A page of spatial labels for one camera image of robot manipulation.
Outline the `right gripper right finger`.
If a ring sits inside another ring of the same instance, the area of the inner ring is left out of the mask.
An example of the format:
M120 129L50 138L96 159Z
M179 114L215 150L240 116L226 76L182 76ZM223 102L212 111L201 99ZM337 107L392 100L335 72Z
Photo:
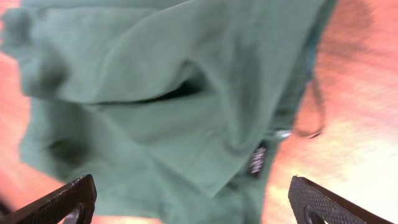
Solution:
M292 177L288 198L298 224L392 224L304 177Z

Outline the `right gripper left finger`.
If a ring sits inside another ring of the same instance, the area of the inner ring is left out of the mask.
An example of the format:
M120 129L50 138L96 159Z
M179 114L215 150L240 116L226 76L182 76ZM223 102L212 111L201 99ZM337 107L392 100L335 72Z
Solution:
M96 198L93 176L86 174L25 207L4 215L1 224L90 224Z

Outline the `green cloth garment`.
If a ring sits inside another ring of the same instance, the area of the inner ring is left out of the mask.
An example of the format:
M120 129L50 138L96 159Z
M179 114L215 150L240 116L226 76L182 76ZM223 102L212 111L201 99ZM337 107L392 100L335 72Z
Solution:
M30 99L21 159L62 182L91 174L98 215L260 223L334 7L22 1L1 45Z

